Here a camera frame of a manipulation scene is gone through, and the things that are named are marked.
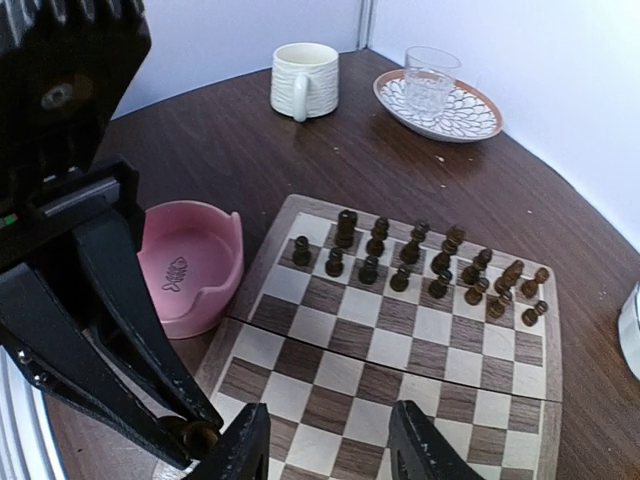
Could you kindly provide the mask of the dark chess bishop piece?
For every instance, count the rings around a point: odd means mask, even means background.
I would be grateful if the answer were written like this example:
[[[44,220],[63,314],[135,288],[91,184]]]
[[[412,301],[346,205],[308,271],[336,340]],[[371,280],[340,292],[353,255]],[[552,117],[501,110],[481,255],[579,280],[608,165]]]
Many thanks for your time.
[[[366,244],[366,253],[369,256],[381,257],[385,250],[384,241],[388,237],[389,220],[387,217],[376,219],[371,229],[371,238]]]

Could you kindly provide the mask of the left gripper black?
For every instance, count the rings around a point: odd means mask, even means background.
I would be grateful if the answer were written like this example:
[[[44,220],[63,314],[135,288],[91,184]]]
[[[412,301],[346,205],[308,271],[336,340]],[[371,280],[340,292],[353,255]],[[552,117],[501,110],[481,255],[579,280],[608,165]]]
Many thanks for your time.
[[[151,48],[140,1],[1,4],[1,266],[53,229],[40,207],[80,188]]]

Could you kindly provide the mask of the pink bowl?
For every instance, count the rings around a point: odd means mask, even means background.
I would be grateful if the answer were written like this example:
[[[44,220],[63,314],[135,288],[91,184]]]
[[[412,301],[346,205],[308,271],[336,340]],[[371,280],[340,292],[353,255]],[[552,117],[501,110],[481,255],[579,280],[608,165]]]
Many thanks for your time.
[[[195,200],[146,211],[140,266],[168,338],[203,334],[220,322],[244,272],[241,216]]]

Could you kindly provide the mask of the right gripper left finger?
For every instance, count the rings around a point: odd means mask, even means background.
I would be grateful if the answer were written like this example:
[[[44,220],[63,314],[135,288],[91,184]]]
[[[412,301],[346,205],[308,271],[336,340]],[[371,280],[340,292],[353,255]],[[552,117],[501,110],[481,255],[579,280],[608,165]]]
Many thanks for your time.
[[[271,420],[264,403],[244,406],[187,480],[267,479]]]

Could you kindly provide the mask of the front aluminium rail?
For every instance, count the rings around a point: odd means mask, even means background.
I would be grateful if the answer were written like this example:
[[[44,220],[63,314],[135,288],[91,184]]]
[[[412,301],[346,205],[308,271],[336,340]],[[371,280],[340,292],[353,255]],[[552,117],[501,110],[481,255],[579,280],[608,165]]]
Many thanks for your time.
[[[67,478],[43,393],[1,348],[1,478]]]

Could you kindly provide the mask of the clear drinking glass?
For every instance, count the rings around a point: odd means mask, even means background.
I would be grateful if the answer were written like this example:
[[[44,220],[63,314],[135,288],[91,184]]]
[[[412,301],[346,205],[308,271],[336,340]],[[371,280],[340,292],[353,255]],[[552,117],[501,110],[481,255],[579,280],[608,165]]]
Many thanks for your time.
[[[428,46],[405,51],[405,103],[425,118],[438,117],[454,88],[462,62],[454,55]]]

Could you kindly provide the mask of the dark chess pawn piece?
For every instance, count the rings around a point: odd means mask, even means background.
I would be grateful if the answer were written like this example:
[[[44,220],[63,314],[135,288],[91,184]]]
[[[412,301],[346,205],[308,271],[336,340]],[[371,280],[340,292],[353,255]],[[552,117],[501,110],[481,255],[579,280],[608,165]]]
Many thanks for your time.
[[[353,245],[358,215],[355,211],[345,209],[338,215],[334,243],[336,247],[348,249]]]

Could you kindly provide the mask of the wooden chess board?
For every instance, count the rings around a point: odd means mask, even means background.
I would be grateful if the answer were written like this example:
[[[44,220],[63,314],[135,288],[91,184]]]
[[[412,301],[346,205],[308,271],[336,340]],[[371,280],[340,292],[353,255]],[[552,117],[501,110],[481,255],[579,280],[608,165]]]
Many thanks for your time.
[[[451,258],[444,298],[428,287],[444,236],[429,232],[409,286],[389,282],[411,226],[391,223],[378,278],[358,272],[375,216],[359,212],[340,277],[325,273],[340,208],[289,196],[249,269],[196,379],[226,422],[248,403],[271,417],[272,479],[387,479],[393,404],[412,400],[461,458],[485,479],[552,479],[562,415],[561,328],[552,269],[525,260],[499,319],[496,298],[464,300],[460,275],[480,252],[464,242]],[[308,266],[292,261],[304,235]],[[545,267],[531,299],[520,287]],[[548,311],[527,327],[521,315],[539,300]]]

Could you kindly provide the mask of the dark chess piece in bowl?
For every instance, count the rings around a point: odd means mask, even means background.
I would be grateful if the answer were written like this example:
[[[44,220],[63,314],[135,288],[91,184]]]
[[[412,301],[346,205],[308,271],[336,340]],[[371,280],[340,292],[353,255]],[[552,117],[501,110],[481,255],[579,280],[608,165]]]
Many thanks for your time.
[[[300,235],[294,240],[294,251],[292,261],[296,266],[308,266],[312,257],[309,240],[306,236]]]

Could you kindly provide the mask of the cream ribbed mug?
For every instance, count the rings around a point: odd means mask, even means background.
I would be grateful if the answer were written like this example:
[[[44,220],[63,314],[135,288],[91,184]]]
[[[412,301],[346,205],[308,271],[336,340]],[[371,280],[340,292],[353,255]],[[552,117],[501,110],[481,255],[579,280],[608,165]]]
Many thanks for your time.
[[[300,42],[273,52],[270,105],[305,122],[331,114],[339,104],[339,53],[320,43]]]

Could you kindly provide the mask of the left aluminium frame post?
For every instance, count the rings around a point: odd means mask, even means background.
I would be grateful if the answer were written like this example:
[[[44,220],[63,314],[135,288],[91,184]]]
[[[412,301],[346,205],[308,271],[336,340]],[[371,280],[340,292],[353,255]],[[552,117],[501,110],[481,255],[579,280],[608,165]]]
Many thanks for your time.
[[[376,0],[362,0],[357,28],[356,49],[367,49],[371,38],[371,29],[374,23]]]

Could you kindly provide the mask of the white scalloped bowl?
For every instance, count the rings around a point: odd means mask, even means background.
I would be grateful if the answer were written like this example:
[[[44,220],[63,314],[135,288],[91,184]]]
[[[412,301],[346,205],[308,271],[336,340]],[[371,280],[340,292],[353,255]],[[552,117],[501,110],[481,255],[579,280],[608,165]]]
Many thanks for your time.
[[[618,338],[622,356],[636,379],[640,378],[639,283],[622,305],[618,319]]]

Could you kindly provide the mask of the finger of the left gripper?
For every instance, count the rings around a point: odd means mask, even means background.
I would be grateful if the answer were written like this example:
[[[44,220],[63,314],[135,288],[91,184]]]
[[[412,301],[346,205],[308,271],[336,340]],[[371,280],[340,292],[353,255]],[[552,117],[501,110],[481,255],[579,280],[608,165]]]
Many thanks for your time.
[[[77,328],[41,276],[20,264],[1,275],[1,343],[27,380],[159,459],[191,460]]]
[[[81,270],[106,310],[98,344],[121,370],[163,407],[219,429],[220,414],[171,346],[155,311],[125,218],[106,201],[72,230]]]

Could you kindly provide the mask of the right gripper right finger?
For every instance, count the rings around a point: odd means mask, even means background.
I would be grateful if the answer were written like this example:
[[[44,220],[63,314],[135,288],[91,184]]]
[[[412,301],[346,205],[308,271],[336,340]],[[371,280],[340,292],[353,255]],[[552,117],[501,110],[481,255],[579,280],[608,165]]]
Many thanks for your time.
[[[389,446],[393,479],[482,479],[412,400],[394,403]]]

